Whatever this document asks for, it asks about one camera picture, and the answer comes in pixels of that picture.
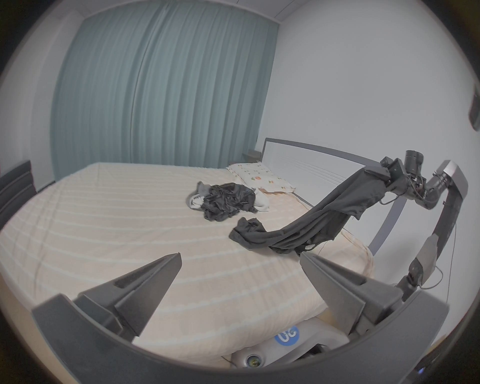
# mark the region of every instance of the wooden floor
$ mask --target wooden floor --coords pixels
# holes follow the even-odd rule
[[[0,383],[56,384],[28,355],[0,312]]]

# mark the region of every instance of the crumpled black clothing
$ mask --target crumpled black clothing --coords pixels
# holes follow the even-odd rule
[[[223,221],[240,210],[257,213],[254,203],[254,191],[244,185],[228,183],[213,185],[201,208],[207,220]]]
[[[368,169],[378,171],[381,176]],[[270,247],[277,253],[295,250],[300,255],[324,241],[333,240],[350,216],[360,220],[362,213],[385,195],[385,180],[389,176],[383,167],[362,168],[287,226],[267,232],[257,219],[242,217],[229,237],[248,250]]]

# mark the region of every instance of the pillowcase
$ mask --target pillowcase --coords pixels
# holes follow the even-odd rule
[[[249,188],[258,188],[266,192],[293,192],[295,190],[288,181],[278,177],[260,161],[232,164],[227,169],[239,176]]]

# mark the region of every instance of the headboard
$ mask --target headboard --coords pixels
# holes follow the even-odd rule
[[[2,175],[0,177],[0,230],[35,195],[30,160]]]
[[[295,187],[298,198],[311,206],[318,204],[360,168],[380,165],[378,161],[348,152],[273,138],[265,139],[261,161],[272,172],[288,180]],[[394,197],[388,192],[384,200]],[[375,255],[393,229],[406,201],[399,197],[389,205],[376,204],[365,211],[360,221],[351,217],[345,229],[368,244]]]

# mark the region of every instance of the mattress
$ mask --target mattress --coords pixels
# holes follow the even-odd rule
[[[270,210],[209,222],[189,209],[198,181],[238,182],[226,169],[97,163],[32,198],[0,232],[0,268],[28,309],[180,252],[182,268],[134,344],[188,362],[218,359],[302,320],[325,302],[298,256],[248,251],[228,238],[240,217],[275,230],[306,212],[293,195],[268,194]],[[342,231],[316,253],[366,276],[368,248]]]

